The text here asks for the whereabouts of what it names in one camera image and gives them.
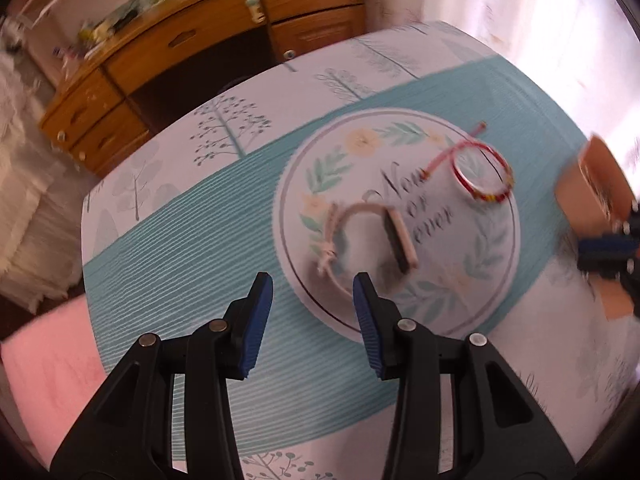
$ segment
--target black clip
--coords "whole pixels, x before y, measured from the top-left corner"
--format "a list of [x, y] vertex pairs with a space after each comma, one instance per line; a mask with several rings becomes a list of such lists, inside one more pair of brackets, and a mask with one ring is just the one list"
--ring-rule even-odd
[[[242, 480], [226, 380], [243, 380], [257, 359], [273, 299], [260, 272], [223, 319], [161, 341], [144, 334], [118, 362], [51, 462], [58, 480]], [[184, 434], [189, 474], [171, 458], [174, 375], [185, 374]]]
[[[568, 480], [574, 460], [536, 400], [481, 334], [436, 336], [395, 303], [379, 298], [369, 275], [353, 280], [370, 366], [400, 379], [383, 480]], [[438, 474], [440, 374], [450, 374], [453, 468]]]

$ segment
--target sheer curtain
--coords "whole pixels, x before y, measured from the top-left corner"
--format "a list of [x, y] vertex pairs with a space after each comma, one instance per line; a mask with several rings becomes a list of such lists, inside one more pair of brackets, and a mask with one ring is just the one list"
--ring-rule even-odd
[[640, 193], [640, 42], [615, 0], [369, 0], [369, 28], [443, 20], [509, 59]]

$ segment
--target white round plate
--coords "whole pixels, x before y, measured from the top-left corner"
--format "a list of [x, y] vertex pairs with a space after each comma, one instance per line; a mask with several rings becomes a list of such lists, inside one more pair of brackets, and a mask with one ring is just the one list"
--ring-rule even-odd
[[[378, 293], [439, 335], [462, 337], [500, 305], [518, 264], [520, 222], [513, 195], [479, 203], [444, 162], [426, 182], [419, 168], [468, 135], [447, 121], [403, 108], [342, 116], [316, 131], [287, 164], [273, 202], [273, 238], [284, 274], [302, 303], [336, 332], [360, 341], [351, 301], [318, 275], [324, 219], [331, 203], [361, 200], [395, 206], [420, 267], [402, 288], [385, 288], [392, 260], [382, 220], [351, 218], [335, 238], [339, 279], [367, 271]], [[460, 156], [469, 179], [499, 184], [479, 151]]]

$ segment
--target pink seat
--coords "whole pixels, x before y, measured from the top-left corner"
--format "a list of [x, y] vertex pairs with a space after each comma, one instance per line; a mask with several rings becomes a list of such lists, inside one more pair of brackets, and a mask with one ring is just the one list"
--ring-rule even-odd
[[67, 431], [106, 378], [80, 296], [2, 343], [2, 362], [20, 416], [49, 466]]

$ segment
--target striped pattern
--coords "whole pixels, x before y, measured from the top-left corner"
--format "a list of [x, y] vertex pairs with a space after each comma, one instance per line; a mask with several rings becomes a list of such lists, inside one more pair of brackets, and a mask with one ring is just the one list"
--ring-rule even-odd
[[[393, 88], [332, 112], [206, 178], [127, 232], [84, 267], [98, 350], [111, 370], [136, 337], [191, 333], [248, 291], [255, 273], [274, 282], [257, 367], [229, 396], [242, 455], [292, 446], [363, 420], [394, 402], [361, 345], [326, 327], [300, 303], [274, 254], [271, 208], [280, 173], [309, 135], [338, 115], [406, 107], [468, 130], [512, 164], [522, 254], [488, 332], [519, 300], [553, 253], [565, 220], [553, 196], [561, 168], [584, 143], [562, 110], [500, 57]], [[184, 458], [182, 382], [177, 381], [174, 460]]]

